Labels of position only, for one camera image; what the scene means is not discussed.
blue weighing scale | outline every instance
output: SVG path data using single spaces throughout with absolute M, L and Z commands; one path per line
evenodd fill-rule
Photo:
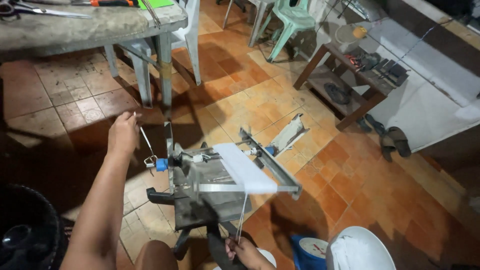
M 298 270 L 326 270 L 325 255 L 328 243 L 311 237 L 291 236 L 293 262 Z

orange tool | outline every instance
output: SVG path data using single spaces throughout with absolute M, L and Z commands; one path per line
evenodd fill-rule
M 136 7 L 138 0 L 73 0 L 73 6 Z

sandal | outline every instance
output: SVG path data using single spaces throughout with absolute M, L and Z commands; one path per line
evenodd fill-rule
M 324 84 L 324 88 L 333 102 L 340 105 L 346 105 L 350 103 L 350 97 L 335 84 L 326 83 Z
M 385 127 L 382 123 L 375 121 L 373 116 L 369 115 L 368 113 L 365 114 L 365 119 L 370 123 L 370 125 L 372 125 L 380 137 L 385 135 Z
M 360 129 L 363 132 L 366 132 L 366 133 L 372 132 L 372 128 L 369 125 L 367 125 L 367 123 L 365 122 L 365 118 L 363 116 L 357 119 L 357 124 L 360 126 Z
M 405 136 L 405 133 L 403 133 L 399 127 L 389 127 L 386 136 L 393 140 L 395 148 L 401 157 L 408 158 L 412 154 L 410 146 L 408 146 L 407 136 Z
M 392 152 L 395 152 L 395 143 L 392 138 L 387 135 L 380 137 L 380 149 L 382 150 L 382 156 L 388 162 L 392 162 Z

tape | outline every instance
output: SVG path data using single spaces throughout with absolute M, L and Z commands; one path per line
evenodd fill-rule
M 170 79 L 172 77 L 172 62 L 167 63 L 160 61 L 160 75 L 163 79 Z

white wall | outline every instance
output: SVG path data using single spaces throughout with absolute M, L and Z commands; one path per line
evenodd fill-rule
M 330 8 L 324 0 L 312 0 L 309 12 L 320 22 Z M 339 26 L 346 24 L 345 17 L 337 19 L 338 15 L 339 12 L 333 10 L 318 30 L 315 51 L 331 40 L 331 33 Z M 370 23 L 359 24 L 367 29 L 372 27 Z M 418 39 L 394 20 L 386 19 L 369 30 L 360 46 L 367 52 L 377 52 L 384 58 L 397 61 Z M 385 127 L 400 127 L 413 150 L 420 150 L 480 123 L 480 100 L 475 99 L 480 92 L 478 76 L 423 41 L 400 65 L 411 70 L 407 81 L 393 90 L 370 114 Z M 430 81 L 449 92 L 452 99 Z M 366 90 L 365 87 L 354 89 L 361 93 Z

